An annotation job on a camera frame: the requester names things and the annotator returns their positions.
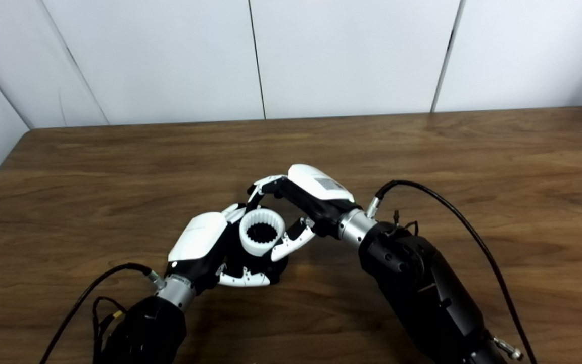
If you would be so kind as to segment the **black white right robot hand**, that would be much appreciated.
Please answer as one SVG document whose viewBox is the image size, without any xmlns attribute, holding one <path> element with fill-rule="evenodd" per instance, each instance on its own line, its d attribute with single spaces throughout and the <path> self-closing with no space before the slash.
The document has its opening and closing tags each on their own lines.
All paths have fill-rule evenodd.
<svg viewBox="0 0 582 364">
<path fill-rule="evenodd" d="M 300 233 L 291 237 L 286 231 L 281 244 L 271 250 L 271 260 L 280 261 L 300 249 L 313 237 L 342 240 L 347 221 L 362 208 L 354 196 L 337 180 L 307 164 L 293 164 L 286 175 L 271 175 L 247 189 L 247 212 L 256 209 L 266 194 L 284 198 L 306 214 L 297 221 Z"/>
</svg>

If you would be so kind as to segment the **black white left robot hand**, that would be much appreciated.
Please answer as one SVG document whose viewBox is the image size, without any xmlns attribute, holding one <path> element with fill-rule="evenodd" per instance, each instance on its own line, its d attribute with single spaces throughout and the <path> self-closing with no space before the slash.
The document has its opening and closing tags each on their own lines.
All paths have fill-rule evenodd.
<svg viewBox="0 0 582 364">
<path fill-rule="evenodd" d="M 197 296 L 217 284 L 259 287 L 278 282 L 259 257 L 244 249 L 239 224 L 245 215 L 243 203 L 222 212 L 194 217 L 168 254 L 166 276 L 190 282 Z"/>
</svg>

